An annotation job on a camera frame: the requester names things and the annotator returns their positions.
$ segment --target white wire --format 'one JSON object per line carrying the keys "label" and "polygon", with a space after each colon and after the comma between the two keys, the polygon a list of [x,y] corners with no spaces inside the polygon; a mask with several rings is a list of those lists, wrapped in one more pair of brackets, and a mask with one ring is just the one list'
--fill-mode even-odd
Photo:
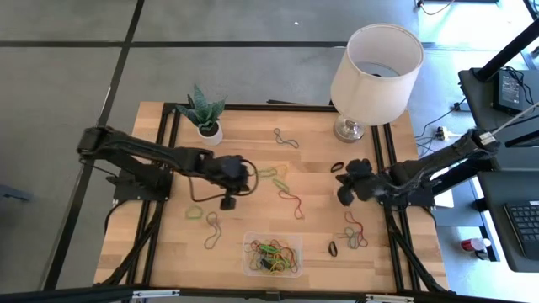
{"label": "white wire", "polygon": [[496,135],[500,130],[504,129],[507,125],[510,125],[511,123],[515,122],[515,120],[519,119],[521,116],[525,115],[530,110],[533,110],[535,107],[539,105],[539,102],[536,104],[533,104],[533,106],[530,106],[527,110],[520,112],[518,115],[513,117],[511,120],[505,122],[503,125],[501,125],[497,130],[492,132],[492,136]]}
{"label": "white wire", "polygon": [[421,9],[423,9],[423,12],[428,14],[429,16],[434,16],[436,15],[437,13],[440,13],[441,11],[443,11],[444,9],[446,8],[449,8],[450,5],[452,5],[453,3],[455,2],[455,0],[451,0],[451,2],[447,3],[447,5],[445,5],[442,9],[440,9],[439,11],[435,12],[435,13],[429,13],[427,12],[426,10],[424,10],[424,4],[421,4]]}

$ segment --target wooden table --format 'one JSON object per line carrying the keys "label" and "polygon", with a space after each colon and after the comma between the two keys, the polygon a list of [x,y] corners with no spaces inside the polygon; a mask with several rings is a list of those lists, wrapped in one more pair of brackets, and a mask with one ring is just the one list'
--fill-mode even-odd
{"label": "wooden table", "polygon": [[[132,135],[155,141],[162,108],[163,103],[142,102]],[[255,193],[237,198],[235,210],[219,210],[220,200],[214,199],[197,204],[203,208],[204,218],[186,220],[185,211],[195,203],[189,197],[187,179],[176,174],[170,200],[163,212],[151,285],[235,290],[395,291],[382,207],[374,200],[362,202],[357,199],[349,208],[343,207],[336,197],[340,183],[329,171],[335,162],[347,163],[356,158],[368,158],[376,167],[371,130],[367,128],[364,137],[356,143],[340,142],[333,134],[336,117],[337,113],[324,112],[225,110],[221,116],[224,140],[215,147],[203,145],[195,127],[182,117],[176,146],[212,149],[216,156],[239,154],[254,162],[258,169],[286,165],[286,183],[291,193],[302,198],[305,219],[295,219],[296,203],[280,199],[278,189],[265,179],[261,180]],[[276,144],[275,127],[280,128],[284,139],[297,140],[300,148]],[[408,112],[391,123],[391,127],[398,161],[417,158]],[[169,132],[165,133],[165,142],[168,142]],[[385,163],[389,163],[384,142],[382,140]],[[204,180],[195,181],[197,198],[221,191]],[[140,201],[128,202],[110,218],[95,282],[108,278],[131,249],[140,209]],[[349,226],[344,221],[346,210],[351,210],[356,220],[363,224],[368,247],[349,249],[345,239],[335,236]],[[214,249],[206,250],[203,243],[213,234],[213,229],[204,219],[211,211],[219,215],[222,237]],[[432,218],[424,210],[410,207],[408,220],[414,251],[437,282],[447,287]],[[247,231],[301,236],[302,276],[283,279],[244,275],[243,235]],[[339,249],[336,258],[328,254],[328,244],[332,240]],[[404,282],[410,287],[405,260],[401,252]],[[138,268],[137,281],[140,281],[141,266]]]}

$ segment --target table lamp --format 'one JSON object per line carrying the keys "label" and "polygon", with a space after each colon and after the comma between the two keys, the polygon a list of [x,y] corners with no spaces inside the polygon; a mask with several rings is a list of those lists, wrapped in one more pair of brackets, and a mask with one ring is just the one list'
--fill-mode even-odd
{"label": "table lamp", "polygon": [[331,100],[340,116],[334,134],[354,142],[365,125],[383,125],[406,109],[423,64],[421,42],[393,24],[372,24],[356,31],[331,84]]}

